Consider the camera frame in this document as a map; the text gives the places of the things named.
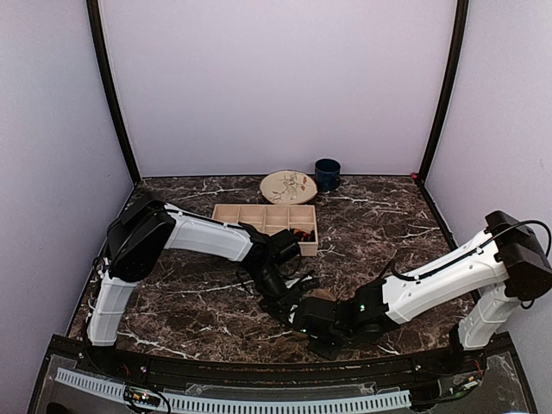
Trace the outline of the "argyle black red orange sock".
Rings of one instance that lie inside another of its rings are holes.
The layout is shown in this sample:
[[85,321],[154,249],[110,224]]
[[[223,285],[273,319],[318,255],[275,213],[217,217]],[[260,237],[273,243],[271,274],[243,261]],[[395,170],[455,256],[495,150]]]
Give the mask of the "argyle black red orange sock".
[[314,230],[307,232],[301,229],[295,229],[293,235],[299,242],[314,242],[316,240]]

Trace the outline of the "wooden compartment tray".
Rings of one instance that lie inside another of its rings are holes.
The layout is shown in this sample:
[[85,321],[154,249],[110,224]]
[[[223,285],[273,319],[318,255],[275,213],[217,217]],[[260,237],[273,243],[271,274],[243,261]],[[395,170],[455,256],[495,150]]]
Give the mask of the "wooden compartment tray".
[[295,229],[315,231],[314,242],[298,242],[303,256],[314,257],[318,253],[317,214],[313,205],[276,204],[217,204],[212,219],[226,223],[246,223],[261,233],[274,235],[283,229],[292,233]]

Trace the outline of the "plain brown sock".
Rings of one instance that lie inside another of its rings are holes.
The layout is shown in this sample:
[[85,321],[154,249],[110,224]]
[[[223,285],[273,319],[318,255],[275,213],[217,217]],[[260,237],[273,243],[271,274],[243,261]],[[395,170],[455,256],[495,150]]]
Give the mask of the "plain brown sock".
[[326,290],[326,289],[322,289],[322,288],[317,288],[317,289],[314,289],[310,292],[310,296],[313,297],[313,298],[320,298],[320,299],[323,299],[323,300],[327,300],[327,301],[330,301],[330,302],[335,302],[336,301],[336,296]]

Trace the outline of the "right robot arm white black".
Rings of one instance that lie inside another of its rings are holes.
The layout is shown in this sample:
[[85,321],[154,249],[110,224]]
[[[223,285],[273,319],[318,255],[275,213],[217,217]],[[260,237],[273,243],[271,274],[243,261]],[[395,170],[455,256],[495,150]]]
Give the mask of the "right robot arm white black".
[[496,210],[486,216],[483,230],[443,257],[406,273],[390,260],[352,298],[310,296],[288,319],[308,335],[313,352],[332,361],[344,346],[376,343],[424,312],[483,289],[474,309],[453,329],[455,343],[440,356],[442,369],[458,374],[517,307],[527,309],[550,291],[551,246],[541,245],[533,230],[544,225]]

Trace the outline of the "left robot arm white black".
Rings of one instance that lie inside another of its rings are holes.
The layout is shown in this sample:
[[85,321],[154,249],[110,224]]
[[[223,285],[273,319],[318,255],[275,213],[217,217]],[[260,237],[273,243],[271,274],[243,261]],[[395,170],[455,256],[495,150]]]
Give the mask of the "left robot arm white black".
[[109,226],[106,249],[94,264],[101,287],[87,322],[87,338],[93,345],[87,360],[103,376],[116,375],[122,368],[121,356],[110,347],[116,343],[131,293],[166,249],[240,263],[262,296],[261,308],[282,323],[288,323],[301,297],[317,285],[310,274],[291,281],[280,270],[301,254],[290,230],[267,235],[250,224],[219,222],[157,198],[143,198]]

